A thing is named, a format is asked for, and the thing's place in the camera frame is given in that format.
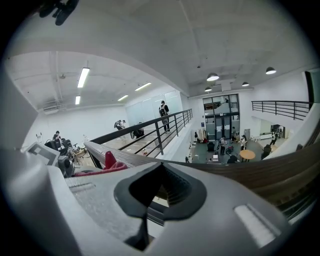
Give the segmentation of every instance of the ceiling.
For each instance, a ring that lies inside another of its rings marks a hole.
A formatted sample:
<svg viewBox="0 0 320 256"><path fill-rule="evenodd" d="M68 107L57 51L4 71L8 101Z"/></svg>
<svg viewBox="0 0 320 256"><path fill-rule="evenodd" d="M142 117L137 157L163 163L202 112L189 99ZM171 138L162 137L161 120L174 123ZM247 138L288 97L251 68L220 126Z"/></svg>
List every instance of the ceiling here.
<svg viewBox="0 0 320 256"><path fill-rule="evenodd" d="M211 72L220 76L212 93L226 83L238 90L315 63L304 35L271 0L82 0L62 26L37 15L29 24L6 64L38 110L117 104L129 94L126 103L163 84L202 95ZM266 75L268 66L277 73Z"/></svg>
<svg viewBox="0 0 320 256"><path fill-rule="evenodd" d="M124 104L164 83L132 66L78 52L32 52L10 57L5 65L15 85L35 109L73 109ZM90 72L83 88L78 80L83 67ZM135 91L139 85L151 82ZM76 96L81 96L75 105Z"/></svg>
<svg viewBox="0 0 320 256"><path fill-rule="evenodd" d="M188 85L201 89L211 72L220 81L249 77L280 45L292 45L293 34L303 37L272 0L96 0L90 5L154 31ZM241 85L235 82L231 88Z"/></svg>

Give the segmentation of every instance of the door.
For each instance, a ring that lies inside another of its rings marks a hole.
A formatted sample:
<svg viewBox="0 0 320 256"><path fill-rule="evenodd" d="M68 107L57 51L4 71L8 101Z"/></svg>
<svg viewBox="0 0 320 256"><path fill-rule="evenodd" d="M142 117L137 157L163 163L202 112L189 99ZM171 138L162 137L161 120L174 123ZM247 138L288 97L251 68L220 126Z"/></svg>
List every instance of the door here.
<svg viewBox="0 0 320 256"><path fill-rule="evenodd" d="M231 139L231 134L230 134L231 120L230 119L231 119L230 116L223 117L222 132L223 132L223 135L225 136L225 138L228 140Z"/></svg>
<svg viewBox="0 0 320 256"><path fill-rule="evenodd" d="M215 118L205 118L206 123L206 134L209 141L214 141L216 139L216 125L215 125Z"/></svg>
<svg viewBox="0 0 320 256"><path fill-rule="evenodd" d="M226 139L231 139L231 117L224 116L224 117L216 117L215 118L215 129L216 129L216 140L220 140L221 137L224 135Z"/></svg>
<svg viewBox="0 0 320 256"><path fill-rule="evenodd" d="M223 117L216 117L215 118L215 139L220 140L223 135Z"/></svg>

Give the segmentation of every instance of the floor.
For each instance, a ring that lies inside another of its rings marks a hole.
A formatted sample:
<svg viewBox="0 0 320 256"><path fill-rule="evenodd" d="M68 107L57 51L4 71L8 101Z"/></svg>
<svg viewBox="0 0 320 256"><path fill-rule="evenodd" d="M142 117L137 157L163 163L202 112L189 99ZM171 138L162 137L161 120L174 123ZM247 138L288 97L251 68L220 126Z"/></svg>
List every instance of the floor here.
<svg viewBox="0 0 320 256"><path fill-rule="evenodd" d="M218 145L218 141L216 140L214 143L214 148L217 148ZM230 145L233 146L233 152L231 153L232 155L236 156L238 158L238 160L242 160L239 155L239 152L241 150L241 145L240 143L234 143L231 144L232 141L231 140L227 140L227 145L225 147L225 149L227 149ZM253 140L249 140L247 142L247 150L251 150L255 153L255 158L250 160L250 162L256 162L256 161L260 161L261 160L261 154L263 153L263 148L260 144L258 144L257 142L254 142ZM192 155L192 162L195 164L205 164L205 163L209 163L209 159L213 158L213 154L214 152L208 152L208 147L206 143L197 143L195 145L194 151L193 151L193 155ZM230 156L228 154L225 155L219 155L219 160L221 164L226 164L227 161L229 160Z"/></svg>
<svg viewBox="0 0 320 256"><path fill-rule="evenodd" d="M279 148L287 138L278 138L274 145L271 145L272 152ZM258 143L264 148L267 144L271 143L271 138L258 140Z"/></svg>
<svg viewBox="0 0 320 256"><path fill-rule="evenodd" d="M178 128L178 132L182 129L182 127L183 127L183 125ZM144 130L144 134L148 134L150 132L152 132L152 129L151 130ZM161 128L160 129L160 134L162 134L163 132L164 132L164 129ZM162 147L165 148L166 145L169 144L169 142L175 137L176 134L177 134L176 130L173 130L173 129L171 129L171 132L163 134L161 136L161 141L163 141L167 137L169 137L169 138L166 139L162 143ZM156 137L157 137L157 133L154 132L154 133L144 137L143 139L140 139L136 143L128 146L127 148L125 148L123 150L134 154L136 151L138 151L139 149L144 147L143 150L141 150L139 153L137 153L137 155L144 156L144 152L149 153L150 151L152 151L159 144L158 140L155 140L150 145L145 146L150 141L154 140ZM119 148L131 143L133 140L135 140L135 139L132 139L130 137L130 134L126 134L125 136L122 136L122 137L113 139L111 141L108 141L108 142L104 143L104 145L106 145L106 146L108 146L110 148L113 148L113 149L119 149ZM150 155L148 155L148 157L155 158L159 153L160 153L160 149L156 148Z"/></svg>
<svg viewBox="0 0 320 256"><path fill-rule="evenodd" d="M74 160L74 165L95 167L95 164L92 161L88 152L86 152L85 154L79 154L77 158Z"/></svg>

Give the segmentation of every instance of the bag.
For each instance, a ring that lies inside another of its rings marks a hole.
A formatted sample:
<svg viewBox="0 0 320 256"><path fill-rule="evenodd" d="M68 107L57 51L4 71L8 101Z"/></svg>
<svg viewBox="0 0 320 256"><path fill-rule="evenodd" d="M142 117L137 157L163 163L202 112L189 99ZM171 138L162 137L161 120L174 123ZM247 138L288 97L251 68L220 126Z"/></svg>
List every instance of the bag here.
<svg viewBox="0 0 320 256"><path fill-rule="evenodd" d="M164 117L167 115L166 110L164 108L160 108L159 113L161 117Z"/></svg>

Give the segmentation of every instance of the round table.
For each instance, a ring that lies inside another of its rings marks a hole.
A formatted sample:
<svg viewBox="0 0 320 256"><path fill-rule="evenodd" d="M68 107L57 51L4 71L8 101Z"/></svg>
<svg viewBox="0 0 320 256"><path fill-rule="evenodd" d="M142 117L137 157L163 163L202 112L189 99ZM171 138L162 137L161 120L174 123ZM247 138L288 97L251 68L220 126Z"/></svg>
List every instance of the round table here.
<svg viewBox="0 0 320 256"><path fill-rule="evenodd" d="M256 157L256 154L253 151L248 149L241 150L239 155L240 157L242 157L242 162L244 161L244 159L245 159L245 162L247 161L249 162L250 159L254 159Z"/></svg>

